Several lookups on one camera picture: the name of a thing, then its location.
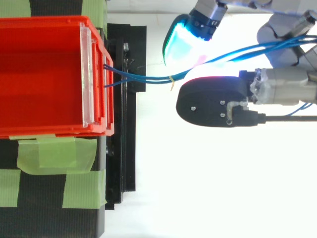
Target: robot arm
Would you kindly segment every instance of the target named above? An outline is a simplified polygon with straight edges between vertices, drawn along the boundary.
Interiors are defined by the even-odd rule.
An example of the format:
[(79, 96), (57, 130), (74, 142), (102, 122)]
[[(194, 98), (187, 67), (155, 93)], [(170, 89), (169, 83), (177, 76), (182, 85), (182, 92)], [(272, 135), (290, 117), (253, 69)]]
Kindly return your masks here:
[[(317, 2), (312, 0), (198, 0), (190, 13), (195, 19), (190, 23), (196, 28), (191, 31), (196, 36), (203, 35), (205, 40), (211, 39), (227, 4), (274, 13), (259, 30), (259, 43), (307, 34), (317, 20)], [(306, 53), (300, 47), (287, 48), (266, 56), (273, 69), (242, 71), (239, 79), (209, 77), (186, 83), (177, 102), (180, 116), (197, 125), (217, 127), (253, 126), (266, 121), (317, 121), (317, 117), (268, 118), (249, 111), (249, 102), (285, 106), (300, 101), (317, 103), (317, 47)]]

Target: black frame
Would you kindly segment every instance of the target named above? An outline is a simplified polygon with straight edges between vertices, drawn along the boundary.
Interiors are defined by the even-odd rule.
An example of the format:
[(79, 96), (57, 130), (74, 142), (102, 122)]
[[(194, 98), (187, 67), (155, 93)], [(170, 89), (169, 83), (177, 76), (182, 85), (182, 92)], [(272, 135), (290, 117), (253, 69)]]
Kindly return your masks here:
[[(114, 61), (114, 67), (139, 75), (146, 74), (145, 26), (108, 24), (107, 48)], [(124, 43), (129, 44), (128, 52)], [(114, 81), (124, 80), (118, 74)], [(114, 130), (108, 137), (106, 159), (106, 210), (114, 210), (114, 205), (123, 201), (123, 193), (136, 190), (135, 178), (135, 129), (136, 94), (145, 92), (145, 85), (129, 82), (114, 88)]]

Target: cable tie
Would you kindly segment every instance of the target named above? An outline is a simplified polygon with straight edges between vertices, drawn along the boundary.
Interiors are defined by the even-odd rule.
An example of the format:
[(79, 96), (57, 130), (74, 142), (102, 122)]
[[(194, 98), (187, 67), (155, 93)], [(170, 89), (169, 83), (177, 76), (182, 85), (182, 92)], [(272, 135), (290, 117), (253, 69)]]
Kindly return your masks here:
[(173, 82), (173, 84), (172, 84), (172, 88), (170, 89), (170, 91), (172, 91), (172, 90), (173, 90), (173, 88), (174, 88), (174, 86), (175, 86), (175, 80), (172, 78), (172, 76), (170, 76), (170, 77), (169, 77), (169, 79), (170, 79), (170, 81), (172, 81), (172, 82)]

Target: screw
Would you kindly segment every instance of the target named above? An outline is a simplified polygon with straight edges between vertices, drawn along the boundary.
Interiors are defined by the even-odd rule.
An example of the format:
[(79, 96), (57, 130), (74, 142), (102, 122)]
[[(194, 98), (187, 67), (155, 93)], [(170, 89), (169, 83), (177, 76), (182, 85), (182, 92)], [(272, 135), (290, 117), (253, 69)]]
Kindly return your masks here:
[(128, 52), (129, 51), (129, 43), (124, 43), (123, 44), (123, 50), (124, 50), (124, 52)]

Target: blue wire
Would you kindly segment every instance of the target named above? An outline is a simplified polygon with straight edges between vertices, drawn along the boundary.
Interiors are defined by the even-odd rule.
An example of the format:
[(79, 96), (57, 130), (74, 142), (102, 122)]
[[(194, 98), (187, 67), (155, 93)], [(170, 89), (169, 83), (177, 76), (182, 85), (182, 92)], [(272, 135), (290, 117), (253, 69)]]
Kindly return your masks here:
[[(311, 40), (311, 41), (304, 41), (303, 39), (308, 39), (308, 38), (313, 38), (315, 40)], [(268, 43), (263, 43), (263, 44), (258, 44), (258, 45), (253, 45), (253, 46), (249, 46), (249, 47), (245, 47), (236, 51), (232, 51), (230, 53), (224, 54), (222, 56), (216, 57), (206, 63), (211, 63), (211, 62), (216, 62), (218, 60), (224, 59), (226, 57), (247, 51), (247, 50), (251, 50), (251, 49), (256, 49), (256, 48), (262, 48), (262, 47), (268, 47), (271, 46), (269, 48), (266, 48), (264, 50), (259, 50), (259, 51), (255, 51), (255, 52), (250, 52), (250, 53), (246, 53), (244, 55), (238, 56), (234, 59), (231, 59), (230, 61), (241, 61), (241, 60), (246, 60), (246, 59), (250, 59), (262, 54), (267, 54), (271, 51), (276, 51), (276, 50), (281, 50), (284, 48), (291, 48), (291, 47), (296, 47), (299, 45), (303, 45), (303, 44), (312, 44), (312, 43), (317, 43), (317, 36), (298, 36), (298, 37), (294, 37), (285, 41), (276, 41), (276, 42), (268, 42)], [(171, 80), (169, 78), (169, 76), (166, 77), (148, 77), (148, 76), (141, 76), (141, 75), (135, 75), (135, 74), (130, 74), (130, 73), (125, 73), (122, 71), (119, 71), (117, 69), (114, 69), (108, 65), (105, 65), (105, 69), (113, 71), (115, 73), (120, 74), (121, 76), (124, 76), (127, 78), (127, 80), (123, 80), (120, 82), (117, 82), (115, 84), (112, 85), (107, 85), (106, 87), (113, 87), (116, 86), (120, 83), (125, 83), (125, 82), (130, 82), (130, 81), (137, 81), (137, 82), (141, 82), (141, 83), (149, 83), (149, 84), (167, 84), (167, 83), (171, 83)], [(187, 70), (185, 72), (181, 72), (179, 74), (173, 75), (172, 78), (174, 79), (174, 81), (178, 81), (183, 79), (186, 74), (189, 72), (190, 70)]]
[(292, 112), (291, 114), (288, 114), (287, 116), (292, 116), (292, 115), (296, 114), (299, 111), (303, 111), (303, 110), (305, 110), (307, 108), (310, 108), (312, 105), (313, 105), (312, 103), (311, 104), (305, 103), (300, 108), (298, 108), (296, 111)]

